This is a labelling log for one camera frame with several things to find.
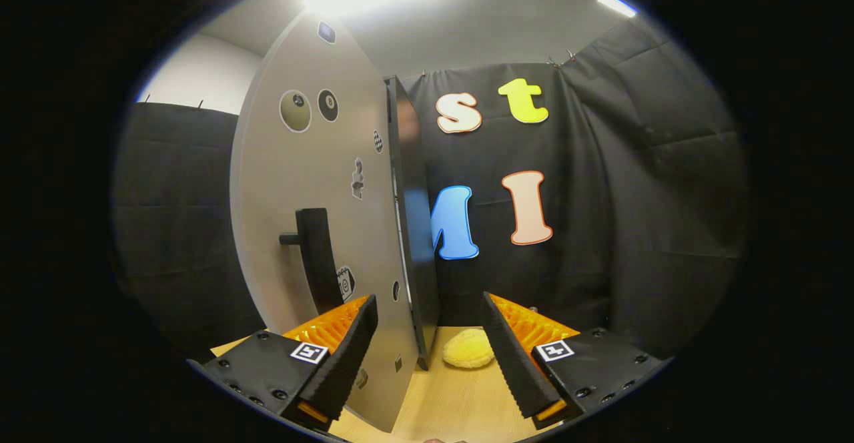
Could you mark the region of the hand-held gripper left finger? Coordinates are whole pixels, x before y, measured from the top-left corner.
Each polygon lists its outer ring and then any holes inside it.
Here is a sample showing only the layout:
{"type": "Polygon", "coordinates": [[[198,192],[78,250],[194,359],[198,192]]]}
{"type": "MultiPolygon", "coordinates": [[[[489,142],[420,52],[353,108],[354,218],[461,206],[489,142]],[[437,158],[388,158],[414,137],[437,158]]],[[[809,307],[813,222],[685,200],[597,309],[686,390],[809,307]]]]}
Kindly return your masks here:
{"type": "Polygon", "coordinates": [[[286,334],[250,334],[219,357],[189,364],[253,408],[308,430],[340,419],[378,327],[376,296],[329,310],[286,334]]]}

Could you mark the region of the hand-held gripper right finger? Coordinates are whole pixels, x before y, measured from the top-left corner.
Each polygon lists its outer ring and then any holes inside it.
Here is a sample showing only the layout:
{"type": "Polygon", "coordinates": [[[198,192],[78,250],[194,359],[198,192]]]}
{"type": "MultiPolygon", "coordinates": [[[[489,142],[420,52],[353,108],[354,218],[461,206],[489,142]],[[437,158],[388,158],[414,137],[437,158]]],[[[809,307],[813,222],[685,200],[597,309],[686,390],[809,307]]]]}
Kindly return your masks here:
{"type": "Polygon", "coordinates": [[[604,328],[573,330],[487,292],[480,322],[516,406],[537,430],[588,418],[670,364],[604,328]]]}

